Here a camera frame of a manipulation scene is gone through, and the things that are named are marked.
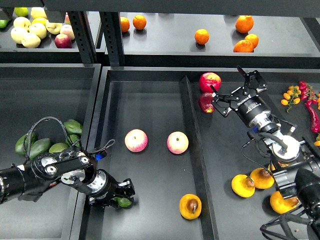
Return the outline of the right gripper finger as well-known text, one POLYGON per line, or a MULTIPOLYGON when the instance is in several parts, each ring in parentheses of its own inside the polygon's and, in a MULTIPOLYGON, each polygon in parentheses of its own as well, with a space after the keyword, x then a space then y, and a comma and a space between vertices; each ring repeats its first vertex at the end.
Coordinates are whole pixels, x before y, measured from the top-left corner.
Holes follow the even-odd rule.
POLYGON ((267 90, 267 83, 258 70, 245 72, 239 65, 236 67, 238 72, 244 77, 242 94, 248 96, 251 92, 256 94, 267 90))
POLYGON ((237 97, 233 95, 219 94, 213 85, 210 85, 210 88, 213 91, 211 104, 223 117, 227 117, 232 110, 231 102, 236 102, 237 97))

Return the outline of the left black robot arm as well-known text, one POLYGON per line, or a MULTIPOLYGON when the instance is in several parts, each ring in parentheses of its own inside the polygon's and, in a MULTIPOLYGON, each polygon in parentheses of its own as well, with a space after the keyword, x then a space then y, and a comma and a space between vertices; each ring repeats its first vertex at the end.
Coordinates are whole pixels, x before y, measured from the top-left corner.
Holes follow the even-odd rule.
POLYGON ((66 127, 59 121, 70 147, 60 153, 46 151, 31 158, 32 134, 39 124, 50 120, 58 121, 58 118, 46 116, 40 119, 24 137, 24 164, 0 171, 1 203, 13 199, 37 202, 43 193, 60 183, 88 196, 91 206, 117 209, 120 207, 118 199, 134 202, 135 189, 130 178, 119 182, 104 169, 97 168, 97 156, 105 156, 107 148, 115 143, 114 139, 103 147, 87 151, 80 140, 72 141, 66 127))

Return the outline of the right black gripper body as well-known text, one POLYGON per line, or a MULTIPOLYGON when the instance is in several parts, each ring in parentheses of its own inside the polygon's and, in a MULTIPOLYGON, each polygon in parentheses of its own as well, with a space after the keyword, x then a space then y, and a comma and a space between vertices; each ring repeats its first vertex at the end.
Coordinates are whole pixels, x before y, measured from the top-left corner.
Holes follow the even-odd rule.
POLYGON ((239 87, 231 93, 236 101, 231 101, 230 108, 236 112, 247 127, 258 126, 262 128, 268 124, 271 109, 259 97, 254 88, 247 90, 247 95, 243 94, 243 87, 239 87))

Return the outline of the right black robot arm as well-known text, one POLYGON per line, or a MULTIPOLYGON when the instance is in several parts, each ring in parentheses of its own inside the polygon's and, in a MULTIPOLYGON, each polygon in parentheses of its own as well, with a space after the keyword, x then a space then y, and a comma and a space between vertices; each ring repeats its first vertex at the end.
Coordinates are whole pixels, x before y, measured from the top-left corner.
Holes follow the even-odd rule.
POLYGON ((243 86, 230 94, 213 90, 212 104, 223 116, 234 111, 250 128, 250 141, 262 141, 270 159, 267 173, 274 179, 276 189, 284 200, 296 197, 298 206, 280 214, 260 227, 268 240, 294 240, 289 223, 305 225, 311 240, 320 238, 320 151, 308 137, 295 139, 296 125, 288 123, 286 134, 281 131, 281 119, 272 114, 269 106, 259 96, 267 89, 267 83, 257 71, 238 72, 244 77, 243 86))

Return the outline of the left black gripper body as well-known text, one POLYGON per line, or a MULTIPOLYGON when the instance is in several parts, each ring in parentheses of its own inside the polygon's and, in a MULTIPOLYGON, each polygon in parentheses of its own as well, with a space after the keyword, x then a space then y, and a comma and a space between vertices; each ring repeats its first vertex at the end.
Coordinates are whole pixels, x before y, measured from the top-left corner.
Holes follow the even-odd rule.
POLYGON ((95 179, 87 186, 91 188, 92 192, 89 197, 98 199, 114 199, 115 197, 122 197, 118 193, 118 181, 115 180, 109 173, 103 169, 98 169, 95 179))

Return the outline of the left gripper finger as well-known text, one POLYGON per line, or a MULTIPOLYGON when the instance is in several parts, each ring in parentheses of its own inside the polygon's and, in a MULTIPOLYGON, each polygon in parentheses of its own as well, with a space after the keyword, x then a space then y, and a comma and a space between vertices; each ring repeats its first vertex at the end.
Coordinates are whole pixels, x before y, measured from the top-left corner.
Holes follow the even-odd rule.
POLYGON ((118 194, 123 198, 130 198, 136 194, 134 184, 130 178, 117 184, 118 194))
POLYGON ((90 196, 88 200, 89 200, 88 202, 89 205, 93 207, 101 207, 101 208, 112 207, 115 209, 119 208, 119 204, 114 199, 109 199, 109 198, 98 199, 90 196))

